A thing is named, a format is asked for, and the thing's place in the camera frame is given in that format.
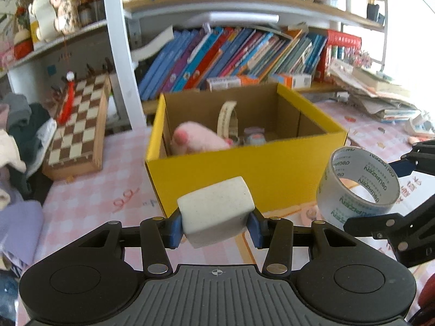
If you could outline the white foam block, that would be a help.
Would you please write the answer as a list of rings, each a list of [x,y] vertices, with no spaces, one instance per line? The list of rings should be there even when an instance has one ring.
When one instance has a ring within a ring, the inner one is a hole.
[[[177,200],[184,235],[198,249],[242,233],[255,203],[244,179],[228,180],[198,189]]]

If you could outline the clear tape roll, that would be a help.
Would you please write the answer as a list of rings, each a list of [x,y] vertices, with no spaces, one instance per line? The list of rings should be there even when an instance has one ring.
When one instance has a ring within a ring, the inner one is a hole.
[[[387,214],[399,196],[400,183],[388,163],[364,149],[345,146],[331,154],[316,201],[324,220],[341,229],[354,217]]]

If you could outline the pink cartoon table mat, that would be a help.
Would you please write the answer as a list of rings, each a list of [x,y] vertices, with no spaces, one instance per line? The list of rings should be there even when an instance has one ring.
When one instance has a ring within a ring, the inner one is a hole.
[[[395,161],[411,148],[401,124],[384,124],[334,101],[316,104],[349,131],[349,138],[385,161]],[[105,138],[103,169],[71,183],[54,183],[43,204],[44,224],[35,262],[107,221],[137,226],[143,219],[163,216],[145,169],[150,128]],[[400,178],[401,194],[393,212],[406,215],[434,194],[434,177],[414,172]],[[301,216],[314,216],[315,202],[290,206],[265,216],[286,217],[308,225]],[[248,233],[222,243],[194,249],[186,239],[168,255],[177,264],[252,264],[262,267],[267,250],[255,249]]]

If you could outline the yellow cardboard box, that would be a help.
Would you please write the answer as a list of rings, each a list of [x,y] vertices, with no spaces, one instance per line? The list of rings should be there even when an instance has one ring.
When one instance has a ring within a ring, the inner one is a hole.
[[[267,142],[219,152],[174,155],[170,141],[178,125],[193,121],[216,130],[220,109],[235,101],[240,132],[265,131]],[[301,94],[276,83],[216,92],[162,95],[145,166],[166,215],[191,191],[241,176],[263,213],[313,202],[331,154],[345,144],[347,130]]]

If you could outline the pink plush toy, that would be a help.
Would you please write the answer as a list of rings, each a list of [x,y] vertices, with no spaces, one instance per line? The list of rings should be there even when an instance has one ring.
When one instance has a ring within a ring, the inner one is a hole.
[[[209,128],[193,121],[177,126],[170,146],[173,155],[216,152],[231,148],[228,140],[224,140]]]

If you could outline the wooden chess board box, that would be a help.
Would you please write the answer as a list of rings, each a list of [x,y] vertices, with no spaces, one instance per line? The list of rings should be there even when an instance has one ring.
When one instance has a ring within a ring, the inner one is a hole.
[[[72,114],[65,125],[57,125],[44,158],[44,175],[56,181],[102,169],[110,92],[107,74],[75,81]]]

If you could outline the stack of papers and books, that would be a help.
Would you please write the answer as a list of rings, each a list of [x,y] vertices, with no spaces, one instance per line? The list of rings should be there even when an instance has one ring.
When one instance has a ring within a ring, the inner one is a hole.
[[[370,70],[372,58],[362,50],[360,37],[335,30],[310,31],[326,37],[316,64],[317,82],[342,87],[351,102],[382,121],[406,121],[420,113],[407,90]]]

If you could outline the orange white small carton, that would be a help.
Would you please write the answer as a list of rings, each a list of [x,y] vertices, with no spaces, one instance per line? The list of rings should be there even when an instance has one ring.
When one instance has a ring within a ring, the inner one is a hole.
[[[312,76],[309,74],[272,74],[268,81],[279,83],[290,89],[305,89],[311,87]]]

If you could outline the red tassel ornament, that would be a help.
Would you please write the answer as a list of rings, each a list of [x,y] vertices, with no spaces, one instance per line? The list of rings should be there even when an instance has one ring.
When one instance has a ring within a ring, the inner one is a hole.
[[[56,122],[58,125],[65,125],[67,121],[69,120],[71,114],[72,114],[72,107],[74,103],[75,98],[75,75],[74,72],[69,71],[66,74],[67,79],[67,94],[66,94],[66,100],[64,101],[61,111],[56,119]]]

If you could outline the pile of clothes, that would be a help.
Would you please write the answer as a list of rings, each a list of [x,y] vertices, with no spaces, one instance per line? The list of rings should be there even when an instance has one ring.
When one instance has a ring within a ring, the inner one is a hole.
[[[41,166],[57,122],[23,94],[1,98],[1,268],[16,275],[33,264],[52,180]]]

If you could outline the row of leaning books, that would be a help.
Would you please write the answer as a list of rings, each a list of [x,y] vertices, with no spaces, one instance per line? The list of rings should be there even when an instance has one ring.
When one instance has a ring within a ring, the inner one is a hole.
[[[327,44],[323,32],[305,26],[212,27],[173,31],[142,65],[138,81],[142,101],[162,93],[213,89],[232,83],[261,83],[275,77],[316,76]]]

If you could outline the white plush doll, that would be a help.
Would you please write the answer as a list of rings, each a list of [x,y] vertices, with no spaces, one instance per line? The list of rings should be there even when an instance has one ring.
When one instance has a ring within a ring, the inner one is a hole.
[[[80,0],[33,0],[29,14],[38,22],[37,39],[50,42],[80,30],[79,5]]]

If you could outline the white bookshelf frame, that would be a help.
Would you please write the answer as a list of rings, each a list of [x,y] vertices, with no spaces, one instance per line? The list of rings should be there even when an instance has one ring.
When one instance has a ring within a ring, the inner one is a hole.
[[[326,4],[307,0],[104,0],[105,20],[80,30],[86,35],[93,27],[106,27],[119,89],[114,94],[123,103],[120,117],[133,129],[145,127],[146,118],[138,95],[134,67],[139,58],[131,54],[166,28],[247,23],[280,26],[305,21],[338,29],[353,25],[385,33],[387,23],[378,24]]]

